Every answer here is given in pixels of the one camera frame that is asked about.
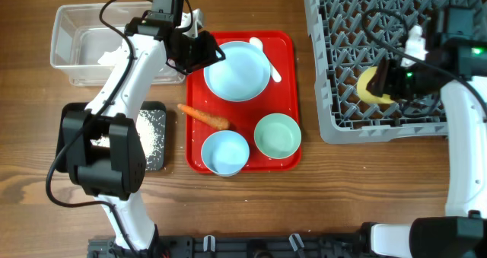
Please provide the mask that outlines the yellow plastic cup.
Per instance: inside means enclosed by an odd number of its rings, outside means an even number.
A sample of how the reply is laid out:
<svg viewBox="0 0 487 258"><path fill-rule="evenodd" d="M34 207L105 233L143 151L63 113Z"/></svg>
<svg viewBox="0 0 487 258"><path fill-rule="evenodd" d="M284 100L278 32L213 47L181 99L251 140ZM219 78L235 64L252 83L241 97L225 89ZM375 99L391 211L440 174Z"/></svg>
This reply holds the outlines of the yellow plastic cup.
<svg viewBox="0 0 487 258"><path fill-rule="evenodd" d="M377 97L367 90L368 83L374 77L376 71L377 66L371 66L360 74L357 82L358 97L367 104L392 104L393 100L390 99L390 95L385 94L382 97Z"/></svg>

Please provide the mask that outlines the large light blue plate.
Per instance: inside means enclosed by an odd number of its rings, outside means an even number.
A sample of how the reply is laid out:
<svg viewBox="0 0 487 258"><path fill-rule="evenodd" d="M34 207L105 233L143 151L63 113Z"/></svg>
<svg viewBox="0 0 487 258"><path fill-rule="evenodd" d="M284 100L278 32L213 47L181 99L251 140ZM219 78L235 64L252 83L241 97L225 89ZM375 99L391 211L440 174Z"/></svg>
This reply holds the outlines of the large light blue plate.
<svg viewBox="0 0 487 258"><path fill-rule="evenodd" d="M230 102L244 102L259 96L271 78L271 65L261 49L244 41L219 46L226 60L204 68L208 89Z"/></svg>

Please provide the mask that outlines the white rice grains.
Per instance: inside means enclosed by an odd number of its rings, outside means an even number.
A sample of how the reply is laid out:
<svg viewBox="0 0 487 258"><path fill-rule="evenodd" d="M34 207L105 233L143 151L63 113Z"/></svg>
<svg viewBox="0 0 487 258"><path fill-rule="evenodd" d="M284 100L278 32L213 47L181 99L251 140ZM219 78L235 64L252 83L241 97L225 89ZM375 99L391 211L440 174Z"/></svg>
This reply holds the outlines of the white rice grains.
<svg viewBox="0 0 487 258"><path fill-rule="evenodd" d="M145 153L147 171L160 170L164 165L165 146L164 110L140 110L136 129Z"/></svg>

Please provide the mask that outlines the small light blue bowl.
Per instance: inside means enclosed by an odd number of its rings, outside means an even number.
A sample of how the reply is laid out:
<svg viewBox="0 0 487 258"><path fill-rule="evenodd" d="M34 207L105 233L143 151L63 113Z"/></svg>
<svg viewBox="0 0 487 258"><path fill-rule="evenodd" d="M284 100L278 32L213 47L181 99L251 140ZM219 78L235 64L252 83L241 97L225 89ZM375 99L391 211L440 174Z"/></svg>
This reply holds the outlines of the small light blue bowl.
<svg viewBox="0 0 487 258"><path fill-rule="evenodd" d="M203 164L221 177L238 174L250 158L250 146L239 133L223 130L212 133L202 144Z"/></svg>

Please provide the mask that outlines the green bowl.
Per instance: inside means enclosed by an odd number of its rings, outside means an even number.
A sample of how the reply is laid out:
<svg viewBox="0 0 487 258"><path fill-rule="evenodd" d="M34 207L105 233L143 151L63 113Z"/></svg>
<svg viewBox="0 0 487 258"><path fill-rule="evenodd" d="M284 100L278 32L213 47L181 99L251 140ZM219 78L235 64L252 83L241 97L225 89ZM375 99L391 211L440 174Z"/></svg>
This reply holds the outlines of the green bowl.
<svg viewBox="0 0 487 258"><path fill-rule="evenodd" d="M300 147L302 134L298 123L283 113L264 116L254 129L258 150L272 159L291 157Z"/></svg>

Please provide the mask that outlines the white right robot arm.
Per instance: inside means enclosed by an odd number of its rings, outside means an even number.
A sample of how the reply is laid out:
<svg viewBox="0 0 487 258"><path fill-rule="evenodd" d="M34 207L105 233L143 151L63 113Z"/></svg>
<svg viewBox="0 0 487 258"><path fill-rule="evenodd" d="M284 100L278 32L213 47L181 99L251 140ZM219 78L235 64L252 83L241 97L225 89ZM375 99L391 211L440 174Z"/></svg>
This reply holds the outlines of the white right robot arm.
<svg viewBox="0 0 487 258"><path fill-rule="evenodd" d="M373 257L486 255L486 40L471 8L437 10L426 30L404 27L393 59L362 72L358 96L370 104L410 103L430 94L447 117L450 178L442 217L410 224L366 223L356 247Z"/></svg>

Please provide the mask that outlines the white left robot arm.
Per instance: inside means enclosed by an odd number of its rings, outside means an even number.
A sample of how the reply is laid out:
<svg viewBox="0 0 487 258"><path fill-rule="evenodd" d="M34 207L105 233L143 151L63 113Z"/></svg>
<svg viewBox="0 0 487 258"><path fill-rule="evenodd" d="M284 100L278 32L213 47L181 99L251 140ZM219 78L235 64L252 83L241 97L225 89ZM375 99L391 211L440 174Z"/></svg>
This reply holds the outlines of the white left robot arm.
<svg viewBox="0 0 487 258"><path fill-rule="evenodd" d="M226 58L209 32L190 34L197 24L183 13L189 0L150 2L119 32L124 53L102 90L83 110L63 116L50 167L103 206L116 233L108 250L115 257L171 255L140 193L147 161L135 123L154 77L165 69L188 75Z"/></svg>

